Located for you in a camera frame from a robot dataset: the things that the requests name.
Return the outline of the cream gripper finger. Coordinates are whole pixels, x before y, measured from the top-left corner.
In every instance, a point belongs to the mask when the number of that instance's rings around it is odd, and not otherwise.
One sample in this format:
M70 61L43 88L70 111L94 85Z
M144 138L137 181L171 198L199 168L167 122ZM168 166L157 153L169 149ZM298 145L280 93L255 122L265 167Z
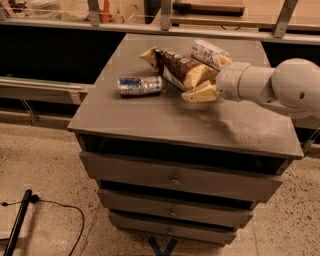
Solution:
M190 103L213 102L218 96L216 85L209 80L182 93L183 100Z
M213 56L214 68L218 71L221 71L224 67L232 63L232 60L229 57L224 55L214 55Z

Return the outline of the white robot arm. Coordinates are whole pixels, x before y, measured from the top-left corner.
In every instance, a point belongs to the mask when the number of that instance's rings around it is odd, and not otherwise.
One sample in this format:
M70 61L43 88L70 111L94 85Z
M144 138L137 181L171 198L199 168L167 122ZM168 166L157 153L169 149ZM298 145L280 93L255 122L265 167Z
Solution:
M204 82L182 94L186 102L213 102L221 97L251 101L294 119L320 118L320 67L293 58L276 68L233 62L217 75L214 84Z

